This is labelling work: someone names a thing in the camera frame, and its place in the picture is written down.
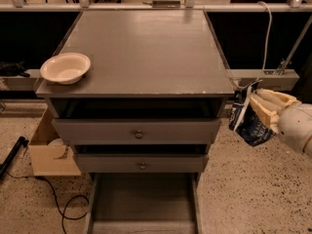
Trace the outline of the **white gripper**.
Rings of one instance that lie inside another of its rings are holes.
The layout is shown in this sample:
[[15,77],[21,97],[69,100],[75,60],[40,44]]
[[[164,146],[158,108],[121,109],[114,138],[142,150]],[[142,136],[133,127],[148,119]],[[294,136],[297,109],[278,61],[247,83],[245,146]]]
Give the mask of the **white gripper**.
[[[299,104],[296,97],[266,89],[251,95],[250,105],[261,123],[292,150],[312,154],[312,105]],[[281,108],[287,108],[279,118]]]

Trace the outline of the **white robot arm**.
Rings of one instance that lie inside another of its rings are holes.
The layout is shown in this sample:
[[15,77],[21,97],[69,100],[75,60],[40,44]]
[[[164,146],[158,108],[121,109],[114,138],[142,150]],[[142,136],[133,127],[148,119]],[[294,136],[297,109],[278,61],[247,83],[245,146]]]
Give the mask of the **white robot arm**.
[[312,105],[266,89],[250,95],[250,105],[264,126],[292,150],[312,156]]

